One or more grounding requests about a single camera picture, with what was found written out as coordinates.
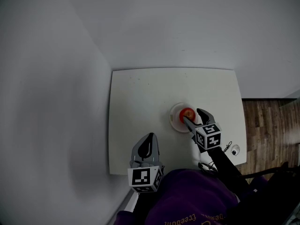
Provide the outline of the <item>black bag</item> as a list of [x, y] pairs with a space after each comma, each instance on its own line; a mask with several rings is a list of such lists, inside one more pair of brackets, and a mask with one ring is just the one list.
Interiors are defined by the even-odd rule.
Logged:
[[300, 165], [281, 167], [241, 175], [257, 179], [272, 173], [272, 177], [256, 192], [246, 196], [227, 212], [227, 225], [284, 225], [300, 203]]

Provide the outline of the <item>white plate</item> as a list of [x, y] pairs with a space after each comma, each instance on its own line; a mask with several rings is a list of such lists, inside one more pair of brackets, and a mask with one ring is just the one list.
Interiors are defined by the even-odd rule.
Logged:
[[171, 126], [180, 133], [189, 132], [187, 126], [180, 121], [180, 112], [185, 108], [191, 108], [195, 112], [194, 123], [198, 124], [202, 122], [200, 116], [196, 112], [196, 109], [192, 105], [187, 103], [177, 103], [170, 110], [169, 121]]

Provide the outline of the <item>red apple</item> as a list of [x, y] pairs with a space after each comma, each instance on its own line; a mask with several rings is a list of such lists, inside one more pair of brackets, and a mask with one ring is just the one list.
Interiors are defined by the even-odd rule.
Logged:
[[184, 117], [187, 117], [194, 122], [196, 118], [195, 111], [190, 107], [183, 108], [179, 113], [179, 119], [181, 123], [184, 123]]

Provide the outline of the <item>white panel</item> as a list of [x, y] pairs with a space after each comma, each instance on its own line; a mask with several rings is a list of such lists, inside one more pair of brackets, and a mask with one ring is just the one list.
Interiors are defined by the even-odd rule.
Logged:
[[137, 203], [138, 197], [139, 197], [139, 194], [137, 192], [130, 190], [121, 205], [121, 210], [133, 212], [135, 205]]

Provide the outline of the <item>glass panel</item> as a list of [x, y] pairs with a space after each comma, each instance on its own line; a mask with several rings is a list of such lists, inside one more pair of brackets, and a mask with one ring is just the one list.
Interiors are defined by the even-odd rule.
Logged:
[[300, 89], [297, 91], [292, 92], [291, 94], [284, 97], [280, 102], [280, 108], [283, 108], [287, 105], [294, 104], [294, 103], [300, 103]]

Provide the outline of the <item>person's right forearm black sleeve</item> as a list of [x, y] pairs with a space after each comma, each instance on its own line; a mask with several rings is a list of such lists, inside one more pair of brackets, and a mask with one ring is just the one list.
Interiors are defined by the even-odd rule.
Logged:
[[208, 150], [208, 155], [218, 171], [219, 179], [229, 190], [238, 194], [248, 188], [247, 181], [244, 178], [239, 178], [241, 173], [220, 147]]

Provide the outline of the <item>person's purple sweater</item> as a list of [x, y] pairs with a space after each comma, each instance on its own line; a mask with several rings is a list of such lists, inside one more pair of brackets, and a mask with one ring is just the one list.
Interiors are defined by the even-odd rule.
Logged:
[[113, 225], [225, 225], [238, 202], [218, 178], [179, 169], [162, 179], [157, 192], [139, 194], [133, 212], [119, 211]]

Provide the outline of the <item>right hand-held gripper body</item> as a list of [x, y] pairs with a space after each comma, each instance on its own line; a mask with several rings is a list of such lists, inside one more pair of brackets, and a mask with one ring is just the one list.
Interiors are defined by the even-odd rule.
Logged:
[[219, 123], [212, 123], [196, 127], [193, 129], [192, 133], [194, 135], [192, 140], [197, 145], [200, 153], [204, 153], [208, 150], [221, 146], [222, 130]]

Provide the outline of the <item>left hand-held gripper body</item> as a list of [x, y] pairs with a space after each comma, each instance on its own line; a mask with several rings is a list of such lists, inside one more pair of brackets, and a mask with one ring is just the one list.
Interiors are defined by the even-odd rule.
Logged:
[[150, 164], [133, 161], [127, 170], [129, 186], [137, 193], [157, 192], [164, 175], [164, 168], [160, 162]]

